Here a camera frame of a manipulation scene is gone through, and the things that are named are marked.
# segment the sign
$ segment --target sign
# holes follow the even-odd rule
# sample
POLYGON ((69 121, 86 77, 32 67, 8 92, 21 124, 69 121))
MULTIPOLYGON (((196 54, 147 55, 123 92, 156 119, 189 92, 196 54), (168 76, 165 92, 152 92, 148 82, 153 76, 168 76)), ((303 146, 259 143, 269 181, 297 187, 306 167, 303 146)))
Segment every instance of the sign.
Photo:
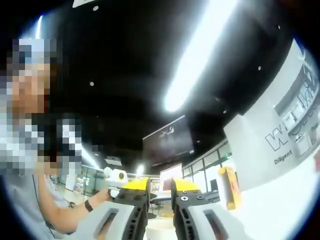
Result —
POLYGON ((236 172, 232 167, 226 166, 219 170, 219 174, 223 179, 224 189, 226 192, 226 207, 228 210, 233 210, 238 208, 242 202, 241 191, 238 185, 238 179, 236 172))
POLYGON ((142 139, 143 159, 151 165, 169 161, 181 154, 194 151, 187 119, 182 116, 142 139))
POLYGON ((93 1, 96 1, 96 0, 74 0, 72 7, 77 8, 81 5, 84 5, 93 1))

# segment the black watch strap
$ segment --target black watch strap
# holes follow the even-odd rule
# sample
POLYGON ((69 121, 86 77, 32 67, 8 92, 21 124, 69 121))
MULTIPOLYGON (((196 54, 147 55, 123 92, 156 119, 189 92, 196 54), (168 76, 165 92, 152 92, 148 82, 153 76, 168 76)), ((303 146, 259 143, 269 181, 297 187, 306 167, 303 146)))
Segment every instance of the black watch strap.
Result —
POLYGON ((86 200, 86 201, 84 202, 84 206, 85 206, 85 208, 88 210, 89 213, 93 210, 93 208, 92 208, 92 206, 90 205, 90 203, 89 203, 88 200, 86 200))

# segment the logo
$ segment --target logo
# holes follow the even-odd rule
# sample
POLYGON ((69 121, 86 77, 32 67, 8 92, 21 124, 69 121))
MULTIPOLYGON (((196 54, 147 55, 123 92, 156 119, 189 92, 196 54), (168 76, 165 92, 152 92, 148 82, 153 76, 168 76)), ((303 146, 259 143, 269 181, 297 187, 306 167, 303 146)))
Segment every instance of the logo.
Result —
POLYGON ((286 158, 288 158, 289 156, 292 155, 292 151, 290 150, 289 152, 287 152, 285 155, 278 157, 277 159, 274 160, 274 164, 277 165, 281 162, 284 162, 286 160, 286 158))
POLYGON ((276 152, 281 148, 281 146, 288 143, 288 136, 283 134, 283 127, 279 124, 279 127, 276 127, 270 134, 264 138, 276 152))
POLYGON ((173 126, 169 127, 169 129, 163 130, 160 133, 160 138, 164 138, 165 136, 168 136, 170 134, 173 134, 175 132, 175 128, 173 126))

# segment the person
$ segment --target person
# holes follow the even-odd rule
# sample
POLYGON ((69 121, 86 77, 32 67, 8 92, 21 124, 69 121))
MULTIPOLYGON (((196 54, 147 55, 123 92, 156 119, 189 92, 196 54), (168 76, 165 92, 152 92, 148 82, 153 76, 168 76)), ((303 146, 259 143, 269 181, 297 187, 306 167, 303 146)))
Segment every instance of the person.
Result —
POLYGON ((47 223, 59 233, 72 233, 89 208, 94 210, 110 199, 106 187, 74 208, 61 206, 46 183, 46 176, 59 173, 61 161, 50 162, 39 150, 44 136, 32 124, 34 115, 46 112, 46 96, 56 73, 45 45, 41 39, 13 43, 0 99, 0 170, 7 197, 26 228, 41 240, 55 238, 47 223))

